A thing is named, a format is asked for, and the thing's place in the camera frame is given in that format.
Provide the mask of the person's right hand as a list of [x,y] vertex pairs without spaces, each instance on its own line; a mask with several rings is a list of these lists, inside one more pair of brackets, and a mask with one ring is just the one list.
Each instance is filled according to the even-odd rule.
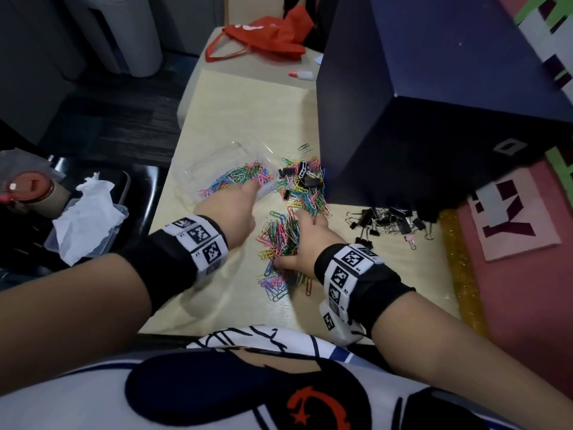
[[295,216],[300,230],[297,254],[304,253],[309,261],[309,272],[301,273],[324,284],[326,268],[320,267],[317,261],[328,248],[334,246],[335,249],[341,249],[347,242],[330,230],[324,216],[311,216],[305,210],[296,210]]

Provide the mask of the person's left hand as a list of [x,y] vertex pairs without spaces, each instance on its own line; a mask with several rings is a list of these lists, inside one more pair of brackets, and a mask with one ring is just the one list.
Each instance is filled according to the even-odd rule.
[[206,197],[193,209],[197,216],[213,220],[223,232],[229,251],[239,248],[254,231],[254,204],[260,185],[256,180],[232,183]]

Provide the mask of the heap of colourful paper clips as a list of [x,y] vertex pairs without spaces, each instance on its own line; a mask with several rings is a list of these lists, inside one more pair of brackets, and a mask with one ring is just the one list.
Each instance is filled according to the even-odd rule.
[[[320,159],[315,156],[309,159],[292,157],[292,156],[289,156],[287,158],[282,158],[283,165],[281,168],[285,167],[286,165],[290,165],[293,162],[296,163],[299,161],[312,161],[315,162],[316,164],[319,164],[320,167],[323,169],[325,177],[326,170],[321,166]],[[304,189],[298,187],[294,189],[289,189],[286,183],[280,180],[279,178],[280,177],[278,176],[278,181],[275,186],[275,191],[280,194],[281,198],[283,199],[283,201],[287,203],[288,207],[292,209],[305,210],[309,212],[311,216],[317,216],[317,215],[322,215],[325,217],[332,216],[331,210],[329,209],[324,196],[324,187],[319,188],[318,190],[315,188]]]
[[262,226],[256,240],[264,245],[259,253],[261,260],[267,262],[264,273],[257,276],[257,282],[266,292],[269,300],[278,302],[287,296],[289,290],[302,285],[305,296],[312,294],[312,279],[301,272],[278,269],[275,260],[283,256],[294,256],[299,252],[300,227],[295,209],[287,208],[287,214],[270,212],[270,219]]

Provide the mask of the person's left forearm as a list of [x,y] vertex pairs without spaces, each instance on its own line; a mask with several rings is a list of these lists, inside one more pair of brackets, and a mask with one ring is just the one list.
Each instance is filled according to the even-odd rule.
[[0,292],[0,396],[118,352],[151,310],[117,254]]

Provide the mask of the black binder clips among paper clips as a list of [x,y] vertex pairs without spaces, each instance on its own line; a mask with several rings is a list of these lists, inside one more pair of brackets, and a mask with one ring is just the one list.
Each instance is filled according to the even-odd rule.
[[319,164],[312,161],[299,161],[278,170],[279,179],[289,189],[319,189],[324,187],[324,173]]

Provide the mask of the clear plastic container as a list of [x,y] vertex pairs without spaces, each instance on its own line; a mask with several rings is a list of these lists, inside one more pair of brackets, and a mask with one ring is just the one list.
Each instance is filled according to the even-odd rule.
[[[221,145],[209,145],[203,150],[195,146],[190,158],[174,159],[172,167],[182,199],[188,204],[196,204],[203,200],[197,195],[199,189],[209,187],[228,170],[255,160],[261,161],[278,176],[274,154],[262,142],[226,141]],[[273,192],[275,186],[268,188],[267,194]]]

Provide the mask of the pile of black binder clips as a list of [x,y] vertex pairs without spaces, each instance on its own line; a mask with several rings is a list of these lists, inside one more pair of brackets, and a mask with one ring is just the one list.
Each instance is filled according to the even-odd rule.
[[362,245],[370,251],[374,249],[370,237],[393,235],[404,239],[406,234],[422,233],[425,240],[434,239],[433,224],[423,221],[412,210],[370,207],[357,213],[348,211],[345,222],[350,229],[361,231],[355,238],[355,244]]

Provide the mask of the red fabric bag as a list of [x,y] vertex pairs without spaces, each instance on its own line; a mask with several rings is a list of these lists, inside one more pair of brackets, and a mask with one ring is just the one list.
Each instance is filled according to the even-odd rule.
[[[293,7],[284,18],[264,16],[251,24],[230,24],[205,49],[206,62],[213,63],[239,57],[246,53],[260,53],[267,57],[300,61],[306,53],[304,41],[314,27],[303,6]],[[219,41],[227,38],[241,45],[241,49],[224,56],[213,55]]]

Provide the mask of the white crumpled tissue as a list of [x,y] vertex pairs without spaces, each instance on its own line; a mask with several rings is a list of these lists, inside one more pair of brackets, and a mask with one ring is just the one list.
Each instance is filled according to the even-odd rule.
[[76,187],[81,196],[71,199],[53,220],[56,251],[69,267],[109,252],[128,216],[126,207],[112,200],[114,187],[113,182],[101,179],[99,172],[93,173]]

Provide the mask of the gold glitter strip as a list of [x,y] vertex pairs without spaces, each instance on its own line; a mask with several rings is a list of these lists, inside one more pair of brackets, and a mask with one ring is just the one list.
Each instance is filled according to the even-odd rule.
[[458,211],[447,209],[438,217],[453,290],[461,320],[479,336],[490,339],[489,328],[483,313],[481,295],[470,260]]

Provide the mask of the clear plastic tissue box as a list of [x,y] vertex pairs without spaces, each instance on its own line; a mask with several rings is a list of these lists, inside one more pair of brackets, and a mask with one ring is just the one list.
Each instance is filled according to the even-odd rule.
[[44,248],[57,253],[64,263],[72,266],[82,259],[94,259],[107,254],[118,232],[128,218],[124,205],[114,204],[115,214],[107,218],[109,207],[104,207],[102,225],[98,216],[87,209],[76,208],[79,199],[67,204],[62,216],[53,221],[53,229],[44,242]]

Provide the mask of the white cylindrical bin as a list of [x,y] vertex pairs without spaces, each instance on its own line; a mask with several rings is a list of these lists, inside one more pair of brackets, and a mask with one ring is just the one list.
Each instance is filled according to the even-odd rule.
[[104,67],[145,78],[163,63],[148,0],[63,0]]

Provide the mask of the paper cup with red lid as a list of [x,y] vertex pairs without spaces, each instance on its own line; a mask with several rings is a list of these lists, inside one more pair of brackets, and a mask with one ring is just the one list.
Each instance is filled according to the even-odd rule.
[[49,219],[61,216],[71,198],[68,189],[39,171],[19,173],[2,182],[2,189],[15,208]]

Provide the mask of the pale card with dark letters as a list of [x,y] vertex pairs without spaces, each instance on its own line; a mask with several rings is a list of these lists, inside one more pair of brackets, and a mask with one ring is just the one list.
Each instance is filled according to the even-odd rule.
[[486,262],[562,243],[527,167],[488,183],[467,200]]

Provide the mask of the grey cabinet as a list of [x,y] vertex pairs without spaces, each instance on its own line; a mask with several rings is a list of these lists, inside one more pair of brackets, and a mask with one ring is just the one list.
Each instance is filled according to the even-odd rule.
[[0,0],[0,121],[37,145],[87,66],[63,0]]

